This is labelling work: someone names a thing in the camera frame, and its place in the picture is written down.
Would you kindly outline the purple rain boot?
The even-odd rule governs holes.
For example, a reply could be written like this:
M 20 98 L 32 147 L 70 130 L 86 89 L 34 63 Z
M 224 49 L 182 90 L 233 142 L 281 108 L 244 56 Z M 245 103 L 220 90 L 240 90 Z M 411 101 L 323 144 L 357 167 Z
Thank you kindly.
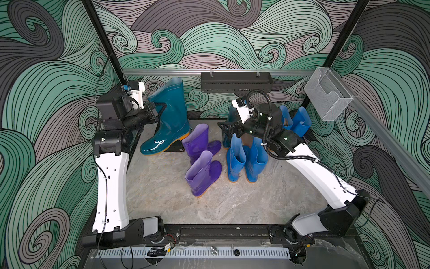
M 203 151 L 185 174 L 185 180 L 195 197 L 202 196 L 222 173 L 222 164 L 212 158 L 210 151 Z
M 209 126 L 206 123 L 198 124 L 181 143 L 190 158 L 191 165 L 197 161 L 203 151 L 208 150 L 214 155 L 222 146 L 221 141 L 209 142 Z

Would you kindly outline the light blue boot front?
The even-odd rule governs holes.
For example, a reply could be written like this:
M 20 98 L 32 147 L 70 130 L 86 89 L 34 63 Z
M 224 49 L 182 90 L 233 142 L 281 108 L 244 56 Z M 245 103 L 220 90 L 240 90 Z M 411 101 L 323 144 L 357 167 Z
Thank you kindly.
M 246 154 L 242 140 L 236 134 L 233 134 L 230 140 L 230 148 L 227 151 L 226 160 L 228 180 L 230 182 L 237 182 L 240 171 L 246 163 Z

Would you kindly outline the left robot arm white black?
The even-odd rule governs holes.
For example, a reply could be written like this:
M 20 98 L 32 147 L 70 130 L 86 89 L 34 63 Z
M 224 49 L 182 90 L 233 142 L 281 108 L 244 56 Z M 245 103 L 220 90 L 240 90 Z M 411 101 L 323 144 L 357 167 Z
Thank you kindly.
M 90 249 L 111 249 L 156 241 L 165 235 L 161 216 L 130 219 L 126 202 L 126 176 L 130 155 L 143 128 L 157 123 L 155 105 L 144 104 L 145 84 L 132 81 L 99 96 L 101 129 L 92 139 L 98 169 L 97 210 L 92 233 L 82 245 Z

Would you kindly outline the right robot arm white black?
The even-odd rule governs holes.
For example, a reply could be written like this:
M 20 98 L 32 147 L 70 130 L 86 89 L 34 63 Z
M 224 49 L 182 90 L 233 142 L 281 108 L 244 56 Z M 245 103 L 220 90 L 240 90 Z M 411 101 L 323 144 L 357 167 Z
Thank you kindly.
M 288 241 L 296 242 L 313 233 L 329 232 L 344 236 L 368 201 L 368 192 L 357 190 L 340 179 L 304 142 L 311 126 L 304 107 L 290 117 L 286 106 L 271 102 L 253 106 L 245 97 L 232 101 L 226 122 L 219 123 L 228 147 L 228 178 L 236 182 L 245 169 L 247 180 L 255 183 L 269 158 L 287 161 L 319 191 L 326 208 L 307 215 L 295 215 L 287 224 Z

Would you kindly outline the light blue boot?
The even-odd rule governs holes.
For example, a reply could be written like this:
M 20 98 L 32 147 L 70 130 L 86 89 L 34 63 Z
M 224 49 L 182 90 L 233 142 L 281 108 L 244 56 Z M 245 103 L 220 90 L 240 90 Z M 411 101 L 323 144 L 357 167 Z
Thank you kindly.
M 230 140 L 230 148 L 227 151 L 226 160 L 228 180 L 230 182 L 237 182 L 240 171 L 246 163 L 246 154 L 242 140 L 236 134 L 233 134 Z
M 264 170 L 268 162 L 268 154 L 262 143 L 262 139 L 254 137 L 250 147 L 243 146 L 246 155 L 246 177 L 250 183 L 255 183 L 258 180 L 258 175 Z

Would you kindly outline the purple rain boot front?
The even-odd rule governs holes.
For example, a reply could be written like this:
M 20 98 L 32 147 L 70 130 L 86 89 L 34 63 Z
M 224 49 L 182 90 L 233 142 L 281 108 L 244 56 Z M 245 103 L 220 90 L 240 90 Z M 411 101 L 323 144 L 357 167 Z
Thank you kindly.
M 203 151 L 185 174 L 185 180 L 195 197 L 202 196 L 222 173 L 222 164 L 212 158 L 210 151 Z

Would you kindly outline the purple rain boot back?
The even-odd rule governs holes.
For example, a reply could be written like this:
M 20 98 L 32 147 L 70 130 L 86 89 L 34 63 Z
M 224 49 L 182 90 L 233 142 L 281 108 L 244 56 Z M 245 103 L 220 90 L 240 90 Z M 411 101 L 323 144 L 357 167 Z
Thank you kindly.
M 209 126 L 206 123 L 198 124 L 181 143 L 190 158 L 191 165 L 197 161 L 203 151 L 208 150 L 214 155 L 222 146 L 221 141 L 209 142 Z

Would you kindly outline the light blue boot back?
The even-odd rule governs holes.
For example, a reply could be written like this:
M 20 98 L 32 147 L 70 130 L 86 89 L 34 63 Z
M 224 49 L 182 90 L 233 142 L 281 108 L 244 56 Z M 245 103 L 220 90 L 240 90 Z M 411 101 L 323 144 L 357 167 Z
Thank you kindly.
M 258 180 L 258 175 L 264 170 L 268 162 L 268 154 L 262 143 L 262 139 L 254 137 L 250 147 L 243 146 L 246 155 L 246 177 L 250 183 L 255 183 Z

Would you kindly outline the dark teal boot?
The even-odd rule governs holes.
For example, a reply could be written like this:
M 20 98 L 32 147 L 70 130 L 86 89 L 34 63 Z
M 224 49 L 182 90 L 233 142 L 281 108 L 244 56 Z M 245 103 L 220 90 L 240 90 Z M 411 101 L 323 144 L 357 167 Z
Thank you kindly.
M 227 116 L 227 120 L 225 123 L 227 123 L 227 127 L 223 126 L 222 129 L 222 145 L 224 148 L 228 149 L 231 145 L 231 138 L 232 138 L 232 127 L 231 124 L 236 123 L 240 120 L 239 113 L 237 112 L 237 109 L 233 106 L 229 107 L 229 112 Z
M 143 155 L 154 155 L 164 152 L 172 143 L 185 139 L 190 133 L 182 79 L 172 78 L 166 85 L 151 94 L 148 100 L 167 105 L 160 117 L 158 131 L 140 147 Z

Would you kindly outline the dark teal boot back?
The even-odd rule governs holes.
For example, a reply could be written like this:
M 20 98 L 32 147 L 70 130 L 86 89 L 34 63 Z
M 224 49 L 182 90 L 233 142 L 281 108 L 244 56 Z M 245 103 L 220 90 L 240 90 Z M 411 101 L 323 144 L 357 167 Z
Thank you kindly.
M 227 116 L 227 120 L 225 123 L 227 123 L 227 127 L 223 126 L 222 129 L 222 145 L 224 148 L 228 149 L 231 145 L 231 138 L 232 138 L 232 127 L 231 124 L 236 123 L 240 120 L 239 113 L 237 112 L 237 109 L 233 106 L 229 107 L 229 112 Z

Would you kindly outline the blue rain boot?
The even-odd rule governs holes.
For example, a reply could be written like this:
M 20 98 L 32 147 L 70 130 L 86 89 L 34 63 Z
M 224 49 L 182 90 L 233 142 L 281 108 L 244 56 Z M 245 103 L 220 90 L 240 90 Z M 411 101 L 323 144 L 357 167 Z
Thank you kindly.
M 298 137 L 304 137 L 311 126 L 311 119 L 306 108 L 303 106 L 299 107 L 292 120 L 292 131 L 297 134 Z
M 279 108 L 280 108 L 280 110 L 282 112 L 282 125 L 283 125 L 283 128 L 287 129 L 287 130 L 291 130 L 291 128 L 293 126 L 293 120 L 292 120 L 292 118 L 290 116 L 289 109 L 286 106 L 284 106 L 284 105 L 281 105 Z

